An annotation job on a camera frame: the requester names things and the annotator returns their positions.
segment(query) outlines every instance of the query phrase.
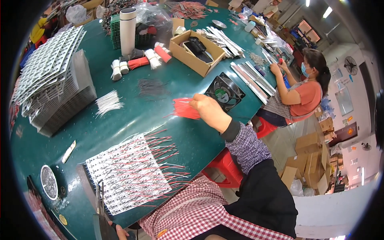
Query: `plaid sleeve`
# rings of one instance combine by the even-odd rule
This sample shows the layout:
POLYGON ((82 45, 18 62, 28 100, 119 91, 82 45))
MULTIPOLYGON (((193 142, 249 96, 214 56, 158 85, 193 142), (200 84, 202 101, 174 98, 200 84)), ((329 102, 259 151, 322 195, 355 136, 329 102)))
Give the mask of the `plaid sleeve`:
POLYGON ((237 156, 237 162, 245 174, 248 174, 259 162, 272 158, 268 147, 260 139, 257 139, 252 127, 245 126, 241 122, 235 140, 226 141, 225 146, 232 155, 237 156))

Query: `face mask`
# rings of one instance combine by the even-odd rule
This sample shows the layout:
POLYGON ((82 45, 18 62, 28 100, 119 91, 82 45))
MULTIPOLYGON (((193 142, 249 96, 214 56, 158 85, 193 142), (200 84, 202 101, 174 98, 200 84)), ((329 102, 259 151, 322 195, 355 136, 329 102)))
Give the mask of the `face mask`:
POLYGON ((307 78, 309 77, 310 75, 305 71, 307 68, 305 67, 304 65, 304 62, 301 63, 301 72, 303 73, 303 75, 307 78))

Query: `black trousers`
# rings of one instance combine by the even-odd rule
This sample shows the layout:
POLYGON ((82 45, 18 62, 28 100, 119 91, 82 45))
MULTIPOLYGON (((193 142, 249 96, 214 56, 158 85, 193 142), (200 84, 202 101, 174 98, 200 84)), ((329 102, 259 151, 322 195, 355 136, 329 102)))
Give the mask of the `black trousers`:
POLYGON ((276 113, 272 113, 270 111, 264 110, 262 108, 257 111, 256 116, 263 118, 265 121, 269 122, 272 125, 278 127, 287 126, 287 122, 285 121, 285 117, 280 116, 276 113))

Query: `ceiling light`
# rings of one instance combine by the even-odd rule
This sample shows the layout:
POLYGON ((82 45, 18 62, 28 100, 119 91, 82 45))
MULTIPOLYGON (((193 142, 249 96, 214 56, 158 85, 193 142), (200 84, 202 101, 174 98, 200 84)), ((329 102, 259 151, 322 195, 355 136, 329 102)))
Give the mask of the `ceiling light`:
POLYGON ((364 186, 364 178, 365 178, 365 172, 364 168, 361 168, 361 185, 364 186))
POLYGON ((328 7, 327 10, 325 11, 324 15, 323 15, 323 18, 328 17, 328 15, 329 15, 331 12, 332 12, 331 7, 328 7))

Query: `black sleeve cuff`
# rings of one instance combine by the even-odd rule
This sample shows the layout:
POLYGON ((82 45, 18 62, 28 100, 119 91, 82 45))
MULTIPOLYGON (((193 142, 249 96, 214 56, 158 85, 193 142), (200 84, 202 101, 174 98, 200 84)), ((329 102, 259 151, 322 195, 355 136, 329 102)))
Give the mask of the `black sleeve cuff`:
POLYGON ((227 142, 233 142, 233 140, 235 140, 239 131, 240 131, 240 122, 234 121, 232 119, 226 131, 223 132, 223 134, 221 134, 221 137, 227 142))

